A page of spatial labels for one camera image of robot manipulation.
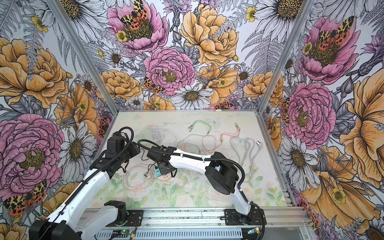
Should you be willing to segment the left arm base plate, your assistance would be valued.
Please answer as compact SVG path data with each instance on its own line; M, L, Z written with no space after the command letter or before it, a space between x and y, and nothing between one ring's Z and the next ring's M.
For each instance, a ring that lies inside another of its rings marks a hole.
M144 218L143 210L127 210L127 217L125 220L116 220L108 227L140 227Z

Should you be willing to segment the teal charger with black cable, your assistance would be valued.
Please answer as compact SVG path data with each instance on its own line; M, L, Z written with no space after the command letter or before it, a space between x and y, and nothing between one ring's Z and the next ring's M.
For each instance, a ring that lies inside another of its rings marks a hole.
M160 169L157 167L155 167L155 174L157 177L160 177L162 175Z

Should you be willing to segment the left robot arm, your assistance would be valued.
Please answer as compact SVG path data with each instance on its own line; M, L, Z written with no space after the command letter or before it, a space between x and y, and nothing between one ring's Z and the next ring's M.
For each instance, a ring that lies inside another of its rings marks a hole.
M136 143L123 147L119 153L113 153L111 149L103 151L65 202L44 221L37 220L32 224L29 229L30 239L89 240L109 224L122 225L129 222L126 204L121 201L108 201L90 217L84 220L81 217L121 165L139 153Z

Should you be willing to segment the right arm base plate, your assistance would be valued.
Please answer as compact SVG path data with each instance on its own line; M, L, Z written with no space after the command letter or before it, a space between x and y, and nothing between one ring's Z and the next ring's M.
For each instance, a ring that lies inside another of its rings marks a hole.
M226 226L261 226L267 224L263 210L251 209L248 215L242 215L235 209L224 209L224 216L221 220L225 221Z

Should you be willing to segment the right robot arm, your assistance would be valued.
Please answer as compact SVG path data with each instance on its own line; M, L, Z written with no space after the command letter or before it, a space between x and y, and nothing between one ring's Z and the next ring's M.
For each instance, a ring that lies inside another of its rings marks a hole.
M242 190L245 171L240 164L227 159L223 154L196 155L174 147L151 147L147 157L158 164L161 175L178 169L189 170L205 175L214 190L229 196L235 207L239 222L250 225L254 219L255 206Z

